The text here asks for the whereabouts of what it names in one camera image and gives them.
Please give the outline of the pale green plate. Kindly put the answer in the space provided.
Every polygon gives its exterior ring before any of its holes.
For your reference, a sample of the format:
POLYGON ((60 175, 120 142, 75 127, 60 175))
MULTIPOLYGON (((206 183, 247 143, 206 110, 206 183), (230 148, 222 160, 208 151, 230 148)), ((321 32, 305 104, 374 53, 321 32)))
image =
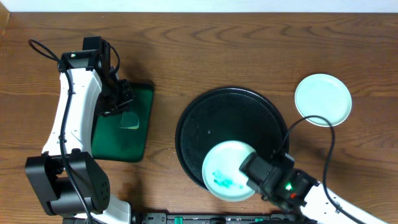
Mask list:
POLYGON ((202 165, 208 191, 227 202, 241 202, 252 197, 255 191, 247 186, 248 177, 239 168, 255 151, 241 141, 224 141, 211 148, 202 165))
POLYGON ((348 87, 338 78, 325 73, 304 78, 295 90, 294 101, 301 116, 321 127, 343 123, 353 104, 348 87))

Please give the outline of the pale green plate front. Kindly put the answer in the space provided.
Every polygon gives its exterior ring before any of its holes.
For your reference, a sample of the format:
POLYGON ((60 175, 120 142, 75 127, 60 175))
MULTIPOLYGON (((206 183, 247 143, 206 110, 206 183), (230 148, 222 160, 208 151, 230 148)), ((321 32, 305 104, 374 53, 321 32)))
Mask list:
POLYGON ((252 197, 255 191, 247 186, 248 177, 239 168, 255 151, 241 141, 224 141, 211 148, 202 165, 208 191, 227 202, 241 202, 252 197))

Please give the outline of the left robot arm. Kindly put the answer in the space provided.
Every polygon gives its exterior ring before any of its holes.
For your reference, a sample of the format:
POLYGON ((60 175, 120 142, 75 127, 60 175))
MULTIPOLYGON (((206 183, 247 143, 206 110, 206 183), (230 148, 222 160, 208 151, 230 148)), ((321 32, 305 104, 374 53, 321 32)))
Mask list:
POLYGON ((56 61, 60 98, 51 134, 40 156, 28 157, 25 174, 48 216, 64 223, 132 223, 131 205, 110 193, 108 176, 92 156, 95 116, 129 109, 134 94, 111 66, 115 48, 100 36, 85 37, 80 51, 57 57, 39 41, 29 45, 56 61))

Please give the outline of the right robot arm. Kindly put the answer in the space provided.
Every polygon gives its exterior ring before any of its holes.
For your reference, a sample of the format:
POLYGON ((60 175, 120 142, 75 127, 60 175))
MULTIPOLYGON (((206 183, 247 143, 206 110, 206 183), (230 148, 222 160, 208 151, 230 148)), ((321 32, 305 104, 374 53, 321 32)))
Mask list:
POLYGON ((286 153, 267 161, 252 152, 239 171, 248 178, 248 187, 285 212, 297 212, 317 223, 384 223, 306 172, 295 169, 294 163, 286 153))

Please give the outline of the green yellow sponge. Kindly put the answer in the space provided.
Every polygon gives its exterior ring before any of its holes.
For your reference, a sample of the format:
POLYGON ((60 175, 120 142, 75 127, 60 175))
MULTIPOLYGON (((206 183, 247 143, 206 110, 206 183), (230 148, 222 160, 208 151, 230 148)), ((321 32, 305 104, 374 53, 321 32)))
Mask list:
POLYGON ((119 127, 123 129, 138 129, 139 118, 137 114, 132 111, 124 111, 121 116, 119 127))

